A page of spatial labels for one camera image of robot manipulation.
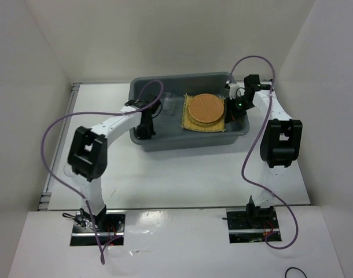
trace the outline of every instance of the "metal base plate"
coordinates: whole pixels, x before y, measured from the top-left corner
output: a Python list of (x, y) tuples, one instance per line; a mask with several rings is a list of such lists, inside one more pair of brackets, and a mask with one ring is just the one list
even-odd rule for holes
[[(104, 245), (115, 235), (122, 236), (114, 240), (111, 245), (124, 245), (125, 213), (107, 211), (106, 220), (98, 231), (100, 242)], [(81, 227), (73, 223), (70, 246), (94, 246), (97, 245), (94, 232), (88, 227)]]
[(280, 227), (277, 214), (273, 212), (271, 219), (257, 218), (255, 223), (248, 221), (247, 214), (242, 210), (227, 210), (227, 224), (230, 243), (263, 242), (264, 233), (271, 232), (269, 242), (281, 242)]

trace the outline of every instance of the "red wire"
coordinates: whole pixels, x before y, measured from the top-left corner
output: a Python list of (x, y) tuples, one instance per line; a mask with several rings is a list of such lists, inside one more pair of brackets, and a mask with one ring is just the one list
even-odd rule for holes
[(116, 236), (116, 229), (115, 227), (111, 224), (112, 230), (113, 230), (113, 237)]
[(267, 226), (265, 225), (265, 222), (264, 222), (264, 236), (270, 235), (271, 233), (273, 233), (273, 230), (274, 230), (273, 224), (268, 220), (266, 222), (270, 225), (270, 231), (268, 232), (268, 234), (266, 233)]
[(109, 242), (109, 226), (107, 224), (107, 242)]

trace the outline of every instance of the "wire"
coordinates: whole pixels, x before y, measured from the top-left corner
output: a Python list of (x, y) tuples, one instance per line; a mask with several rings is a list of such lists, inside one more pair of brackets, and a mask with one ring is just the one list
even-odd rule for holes
[(111, 239), (109, 242), (106, 242), (105, 243), (105, 245), (104, 245), (104, 247), (103, 247), (103, 252), (106, 250), (106, 248), (110, 245), (110, 244), (112, 244), (116, 239), (119, 239), (119, 238), (121, 238), (121, 237), (123, 237), (123, 236), (115, 236), (113, 239)]
[(295, 243), (295, 241), (297, 240), (297, 237), (298, 237), (298, 235), (299, 235), (299, 224), (297, 223), (297, 219), (296, 219), (295, 214), (293, 213), (293, 211), (292, 211), (292, 209), (290, 208), (290, 206), (289, 206), (282, 198), (280, 198), (277, 194), (275, 194), (272, 190), (270, 190), (268, 187), (266, 187), (266, 186), (264, 186), (264, 185), (258, 184), (258, 183), (255, 182), (255, 181), (249, 180), (248, 178), (246, 178), (246, 175), (245, 175), (245, 169), (246, 169), (246, 166), (247, 166), (247, 162), (248, 162), (248, 160), (249, 160), (249, 158), (250, 158), (250, 156), (251, 156), (251, 154), (252, 154), (252, 152), (253, 152), (253, 149), (255, 148), (256, 144), (258, 143), (258, 141), (259, 141), (259, 139), (260, 139), (260, 136), (263, 134), (264, 129), (265, 129), (265, 127), (266, 127), (266, 125), (267, 125), (267, 123), (268, 123), (268, 120), (269, 120), (269, 115), (270, 115), (270, 112), (271, 112), (271, 106), (272, 106), (272, 102), (273, 102), (273, 100), (272, 100), (272, 92), (273, 92), (273, 86), (274, 86), (274, 83), (275, 83), (275, 70), (274, 70), (274, 67), (273, 67), (272, 63), (271, 63), (268, 59), (266, 59), (265, 57), (259, 56), (259, 55), (250, 55), (250, 56), (243, 57), (242, 59), (238, 60), (238, 61), (235, 63), (235, 65), (233, 66), (233, 68), (232, 68), (232, 70), (231, 70), (231, 72), (230, 72), (228, 81), (230, 82), (231, 77), (232, 77), (232, 74), (233, 74), (233, 71), (235, 70), (236, 66), (237, 66), (240, 62), (242, 62), (242, 61), (244, 61), (244, 60), (246, 60), (246, 59), (249, 59), (249, 58), (259, 58), (259, 59), (264, 60), (264, 61), (270, 66), (273, 77), (272, 77), (272, 83), (271, 83), (271, 86), (270, 86), (270, 89), (269, 89), (269, 107), (268, 107), (268, 111), (267, 111), (267, 113), (266, 113), (266, 115), (265, 115), (264, 122), (263, 122), (263, 124), (262, 124), (262, 126), (261, 126), (261, 128), (260, 128), (260, 130), (259, 130), (259, 133), (258, 133), (258, 135), (256, 136), (255, 140), (253, 141), (253, 143), (252, 143), (252, 145), (251, 145), (251, 147), (250, 147), (250, 150), (248, 151), (247, 156), (246, 156), (246, 158), (245, 158), (245, 160), (244, 160), (244, 163), (243, 163), (242, 169), (241, 169), (241, 175), (242, 175), (242, 178), (243, 178), (246, 182), (248, 182), (249, 184), (252, 184), (252, 185), (254, 185), (254, 186), (257, 186), (257, 187), (259, 187), (259, 188), (262, 188), (262, 189), (266, 190), (267, 192), (269, 192), (270, 194), (272, 194), (275, 198), (277, 198), (279, 201), (281, 201), (281, 203), (282, 203), (282, 204), (288, 209), (288, 211), (290, 212), (290, 214), (291, 214), (291, 216), (292, 216), (292, 218), (293, 218), (293, 221), (295, 222), (296, 231), (295, 231), (295, 236), (293, 237), (292, 241), (291, 241), (289, 244), (287, 244), (287, 245), (285, 245), (285, 246), (281, 246), (281, 247), (277, 247), (277, 246), (271, 245), (271, 244), (268, 242), (268, 237), (271, 236), (271, 235), (273, 235), (273, 234), (275, 234), (275, 233), (269, 234), (269, 235), (267, 235), (267, 236), (264, 237), (265, 243), (266, 243), (269, 247), (271, 247), (271, 248), (273, 248), (273, 249), (276, 249), (276, 250), (283, 250), (283, 249), (286, 249), (286, 248), (292, 246), (292, 245)]
[(107, 241), (109, 241), (110, 237), (109, 237), (109, 225), (107, 224)]
[(291, 269), (296, 269), (296, 270), (300, 271), (302, 274), (304, 274), (304, 277), (305, 277), (305, 278), (308, 278), (308, 277), (306, 276), (306, 274), (305, 274), (300, 268), (296, 268), (296, 267), (294, 267), (294, 266), (291, 266), (290, 268), (288, 268), (288, 269), (286, 270), (286, 272), (285, 272), (285, 278), (287, 278), (287, 273), (288, 273)]
[(157, 113), (157, 115), (156, 115), (156, 116), (153, 116), (153, 117), (152, 117), (152, 119), (154, 119), (154, 118), (156, 118), (157, 116), (159, 116), (159, 115), (160, 115), (160, 113), (161, 113), (161, 111), (162, 111), (162, 109), (163, 109), (163, 105), (162, 105), (162, 103), (160, 102), (160, 109), (159, 109), (159, 113)]
[(75, 220), (75, 216), (69, 214), (69, 213), (62, 213), (62, 216), (65, 217), (65, 218), (70, 218), (72, 220)]
[(270, 231), (269, 231), (269, 232), (266, 232), (267, 225), (265, 225), (265, 222), (264, 222), (264, 224), (263, 224), (263, 226), (264, 226), (264, 236), (273, 233), (273, 230), (274, 230), (273, 224), (272, 224), (270, 221), (268, 221), (268, 220), (267, 220), (266, 222), (270, 225)]
[[(90, 221), (93, 223), (93, 231), (94, 231), (94, 237), (95, 237), (95, 241), (97, 242), (98, 248), (100, 249), (100, 254), (101, 254), (101, 263), (104, 265), (105, 264), (105, 257), (104, 257), (104, 250), (106, 249), (106, 244), (105, 247), (102, 248), (101, 246), (101, 242), (100, 242), (100, 238), (98, 237), (98, 232), (97, 232), (97, 228), (95, 227), (95, 219), (93, 216), (93, 213), (91, 211), (91, 207), (89, 204), (89, 201), (86, 199), (85, 195), (82, 194), (79, 190), (77, 190), (76, 188), (72, 187), (70, 184), (66, 183), (64, 180), (58, 178), (58, 176), (56, 176), (56, 174), (53, 173), (53, 171), (50, 169), (46, 159), (45, 159), (45, 152), (44, 152), (44, 148), (45, 148), (45, 140), (46, 137), (48, 135), (48, 132), (52, 129), (53, 126), (55, 126), (57, 123), (59, 123), (60, 121), (67, 119), (69, 117), (72, 116), (78, 116), (78, 115), (108, 115), (108, 116), (124, 116), (124, 115), (130, 115), (130, 114), (134, 114), (137, 112), (141, 112), (143, 110), (148, 109), (149, 107), (153, 106), (157, 101), (159, 101), (161, 95), (163, 94), (164, 91), (164, 84), (160, 81), (160, 80), (152, 80), (150, 82), (148, 82), (142, 89), (141, 93), (143, 93), (143, 91), (146, 89), (146, 87), (148, 87), (150, 84), (152, 83), (158, 83), (160, 84), (160, 93), (159, 95), (155, 98), (155, 100), (153, 100), (151, 103), (149, 103), (148, 105), (144, 106), (143, 108), (140, 108), (138, 110), (135, 111), (131, 111), (131, 112), (124, 112), (124, 113), (111, 113), (111, 112), (75, 112), (75, 113), (71, 113), (71, 114), (67, 114), (63, 117), (60, 117), (59, 119), (55, 120), (53, 123), (51, 123), (48, 128), (45, 130), (43, 137), (42, 137), (42, 142), (41, 142), (41, 147), (40, 147), (40, 153), (41, 153), (41, 158), (43, 161), (43, 165), (46, 168), (46, 170), (48, 171), (48, 173), (54, 178), (56, 179), (58, 182), (60, 182), (61, 184), (63, 184), (65, 187), (71, 189), (72, 191), (74, 191), (76, 194), (78, 194), (81, 198), (83, 198), (88, 211), (89, 211), (89, 215), (90, 215)], [(113, 240), (115, 240), (118, 237), (114, 237), (114, 239), (110, 240), (109, 242), (107, 242), (107, 244), (109, 244), (110, 242), (112, 242)]]
[(115, 227), (111, 224), (111, 227), (112, 227), (112, 231), (113, 231), (113, 236), (116, 236), (116, 229)]

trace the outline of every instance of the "tan cloth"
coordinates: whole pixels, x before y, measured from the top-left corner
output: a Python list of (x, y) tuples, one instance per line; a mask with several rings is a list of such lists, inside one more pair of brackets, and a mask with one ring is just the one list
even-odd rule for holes
[(201, 123), (193, 119), (188, 113), (188, 107), (190, 102), (192, 101), (193, 97), (188, 96), (185, 94), (184, 98), (184, 108), (183, 108), (183, 115), (182, 115), (182, 127), (184, 129), (199, 131), (199, 132), (222, 132), (225, 131), (225, 123), (224, 118), (225, 114), (218, 119), (216, 122), (213, 123)]

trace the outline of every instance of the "black cable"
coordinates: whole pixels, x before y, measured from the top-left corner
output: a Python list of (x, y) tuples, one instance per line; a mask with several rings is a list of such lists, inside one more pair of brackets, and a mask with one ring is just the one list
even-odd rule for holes
[(308, 278), (308, 277), (306, 276), (306, 274), (305, 274), (300, 268), (296, 268), (296, 267), (294, 267), (294, 266), (291, 266), (290, 268), (288, 268), (288, 269), (286, 270), (286, 272), (285, 272), (285, 278), (287, 278), (287, 273), (288, 273), (291, 269), (296, 269), (296, 270), (300, 271), (302, 274), (304, 274), (304, 277), (305, 277), (305, 278)]
[(65, 217), (65, 218), (70, 218), (70, 219), (75, 220), (75, 216), (71, 215), (71, 214), (68, 214), (68, 213), (62, 213), (62, 216)]
[(243, 87), (238, 87), (237, 90), (236, 90), (236, 97), (237, 97), (238, 90), (240, 90), (240, 89), (244, 89), (245, 90), (245, 88), (243, 88)]
[(162, 103), (160, 102), (160, 109), (159, 109), (159, 113), (157, 113), (157, 114), (156, 114), (156, 116), (153, 116), (153, 117), (152, 117), (152, 119), (154, 119), (155, 117), (159, 116), (159, 115), (160, 115), (160, 113), (161, 113), (161, 111), (162, 111), (162, 109), (163, 109), (163, 105), (162, 105)]

